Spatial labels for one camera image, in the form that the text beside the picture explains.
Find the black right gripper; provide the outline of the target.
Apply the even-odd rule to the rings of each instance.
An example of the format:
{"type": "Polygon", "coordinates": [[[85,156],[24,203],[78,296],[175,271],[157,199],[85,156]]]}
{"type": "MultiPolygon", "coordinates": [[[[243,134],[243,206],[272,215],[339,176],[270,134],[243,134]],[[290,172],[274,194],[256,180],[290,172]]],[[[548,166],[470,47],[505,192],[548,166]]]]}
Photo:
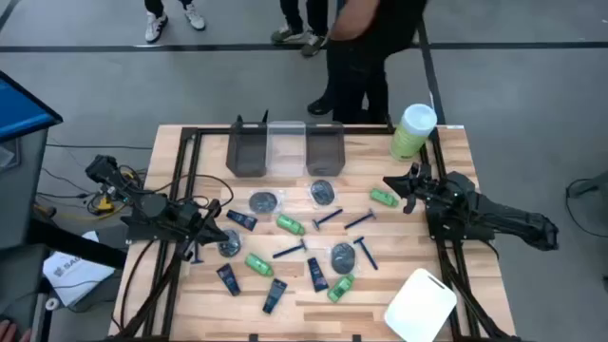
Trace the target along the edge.
{"type": "Polygon", "coordinates": [[[414,162],[406,175],[386,176],[383,182],[400,197],[406,198],[407,203],[403,209],[405,214],[411,214],[417,200],[424,200],[433,185],[431,166],[427,163],[414,162]]]}

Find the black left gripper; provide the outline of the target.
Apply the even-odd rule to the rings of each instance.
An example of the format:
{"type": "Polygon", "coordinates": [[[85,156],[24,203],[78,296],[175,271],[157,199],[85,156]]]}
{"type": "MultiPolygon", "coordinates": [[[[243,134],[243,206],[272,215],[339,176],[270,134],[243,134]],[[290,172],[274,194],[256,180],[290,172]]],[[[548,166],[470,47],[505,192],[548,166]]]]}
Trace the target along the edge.
{"type": "Polygon", "coordinates": [[[229,237],[216,224],[215,218],[221,212],[221,205],[213,199],[202,214],[193,201],[186,202],[179,210],[176,223],[175,256],[181,260],[189,260],[191,248],[195,244],[206,245],[229,240],[229,237]]]}

